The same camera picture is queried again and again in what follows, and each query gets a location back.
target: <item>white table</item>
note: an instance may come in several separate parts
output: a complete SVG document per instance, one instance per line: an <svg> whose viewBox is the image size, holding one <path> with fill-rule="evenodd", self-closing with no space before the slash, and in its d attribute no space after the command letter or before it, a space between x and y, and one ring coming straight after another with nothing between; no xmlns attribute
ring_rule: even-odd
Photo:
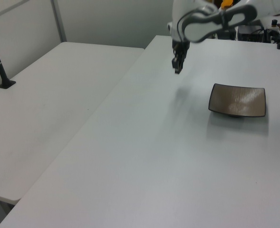
<svg viewBox="0 0 280 228"><path fill-rule="evenodd" d="M0 228L280 227L280 50L156 37ZM264 87L265 118L208 110L214 83Z"/></svg>
<svg viewBox="0 0 280 228"><path fill-rule="evenodd" d="M142 52L62 43L0 89L0 200L17 203Z"/></svg>

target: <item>square bowl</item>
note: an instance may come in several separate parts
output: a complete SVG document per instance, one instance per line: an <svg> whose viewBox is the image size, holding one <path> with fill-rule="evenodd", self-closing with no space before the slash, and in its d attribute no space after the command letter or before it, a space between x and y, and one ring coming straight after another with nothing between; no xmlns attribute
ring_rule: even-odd
<svg viewBox="0 0 280 228"><path fill-rule="evenodd" d="M214 84L208 109L235 117L264 117L265 89Z"/></svg>

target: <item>white wall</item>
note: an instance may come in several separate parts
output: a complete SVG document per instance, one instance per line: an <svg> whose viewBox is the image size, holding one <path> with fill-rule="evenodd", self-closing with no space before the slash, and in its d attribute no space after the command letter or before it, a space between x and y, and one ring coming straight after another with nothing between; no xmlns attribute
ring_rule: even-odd
<svg viewBox="0 0 280 228"><path fill-rule="evenodd" d="M169 35L173 0L57 0L67 41L145 48Z"/></svg>
<svg viewBox="0 0 280 228"><path fill-rule="evenodd" d="M0 58L9 78L59 43L50 0L30 0L0 16Z"/></svg>

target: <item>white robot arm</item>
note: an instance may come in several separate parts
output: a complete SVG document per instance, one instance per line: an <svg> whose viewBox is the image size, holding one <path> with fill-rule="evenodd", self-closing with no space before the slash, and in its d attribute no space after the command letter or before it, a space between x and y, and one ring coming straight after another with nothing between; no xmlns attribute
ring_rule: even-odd
<svg viewBox="0 0 280 228"><path fill-rule="evenodd" d="M173 38L175 72L181 72L190 42L199 43L218 31L279 13L280 0L241 0L221 11L205 0L174 0L173 21L168 28Z"/></svg>

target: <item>dark plate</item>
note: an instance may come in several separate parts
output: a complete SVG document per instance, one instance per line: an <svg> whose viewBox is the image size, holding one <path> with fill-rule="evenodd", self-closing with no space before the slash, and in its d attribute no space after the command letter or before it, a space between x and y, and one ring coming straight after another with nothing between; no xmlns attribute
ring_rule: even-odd
<svg viewBox="0 0 280 228"><path fill-rule="evenodd" d="M264 117L264 88L214 84L208 105L210 111L237 117Z"/></svg>

